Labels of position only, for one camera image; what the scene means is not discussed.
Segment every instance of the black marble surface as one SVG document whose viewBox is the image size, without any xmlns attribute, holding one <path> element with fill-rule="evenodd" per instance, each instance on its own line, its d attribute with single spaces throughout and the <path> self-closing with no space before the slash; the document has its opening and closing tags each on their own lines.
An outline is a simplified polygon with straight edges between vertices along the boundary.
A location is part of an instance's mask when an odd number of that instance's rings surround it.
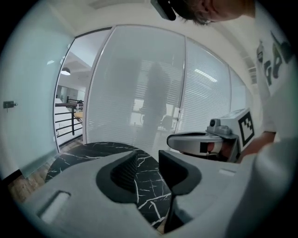
<svg viewBox="0 0 298 238">
<path fill-rule="evenodd" d="M 138 172 L 135 178 L 137 207 L 146 220 L 157 228 L 168 212 L 171 193 L 158 170 L 158 162 L 134 146 L 116 142 L 80 145 L 57 157 L 48 170 L 45 181 L 72 165 L 127 151 L 138 153 Z"/>
</svg>

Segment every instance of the person's arm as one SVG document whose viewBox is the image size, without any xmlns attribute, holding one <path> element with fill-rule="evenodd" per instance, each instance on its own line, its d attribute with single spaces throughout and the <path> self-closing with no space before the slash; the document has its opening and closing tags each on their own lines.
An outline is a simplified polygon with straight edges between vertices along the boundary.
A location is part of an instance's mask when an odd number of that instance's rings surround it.
<svg viewBox="0 0 298 238">
<path fill-rule="evenodd" d="M 258 153 L 265 145 L 274 141 L 275 132 L 263 132 L 261 136 L 255 138 L 241 153 L 238 163 L 241 163 L 244 156 Z"/>
</svg>

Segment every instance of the white t-shirt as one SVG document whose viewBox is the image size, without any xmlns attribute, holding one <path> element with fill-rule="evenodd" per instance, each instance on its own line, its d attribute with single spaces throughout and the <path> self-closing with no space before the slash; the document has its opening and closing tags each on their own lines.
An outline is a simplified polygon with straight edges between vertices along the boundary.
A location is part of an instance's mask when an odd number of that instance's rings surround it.
<svg viewBox="0 0 298 238">
<path fill-rule="evenodd" d="M 256 2 L 257 84 L 263 107 L 264 131 L 281 139 L 298 137 L 298 65 L 285 34 Z"/>
</svg>

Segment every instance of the wooden floor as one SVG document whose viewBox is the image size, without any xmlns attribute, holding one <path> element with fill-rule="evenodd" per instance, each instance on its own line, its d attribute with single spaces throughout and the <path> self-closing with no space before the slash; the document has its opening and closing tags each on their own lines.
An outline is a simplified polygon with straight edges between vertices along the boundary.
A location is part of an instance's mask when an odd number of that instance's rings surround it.
<svg viewBox="0 0 298 238">
<path fill-rule="evenodd" d="M 83 144 L 83 138 L 80 137 L 60 148 L 60 153 L 67 152 L 68 150 Z M 8 189 L 12 198 L 18 202 L 23 203 L 36 189 L 45 184 L 45 178 L 51 165 L 54 163 L 55 158 L 50 159 L 37 171 L 33 172 L 28 178 L 23 175 L 19 176 L 8 185 Z"/>
</svg>

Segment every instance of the desk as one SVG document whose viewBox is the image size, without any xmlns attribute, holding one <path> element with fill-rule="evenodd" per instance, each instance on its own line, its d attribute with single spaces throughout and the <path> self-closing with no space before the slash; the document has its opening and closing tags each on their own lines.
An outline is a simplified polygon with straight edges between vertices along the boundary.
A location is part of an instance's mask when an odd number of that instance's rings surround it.
<svg viewBox="0 0 298 238">
<path fill-rule="evenodd" d="M 137 207 L 145 219 L 157 228 L 168 212 L 171 193 L 160 175 L 158 162 L 134 146 L 116 142 L 98 142 L 75 147 L 57 157 L 47 172 L 45 182 L 70 166 L 127 151 L 137 152 L 138 172 L 135 177 L 138 190 Z"/>
</svg>

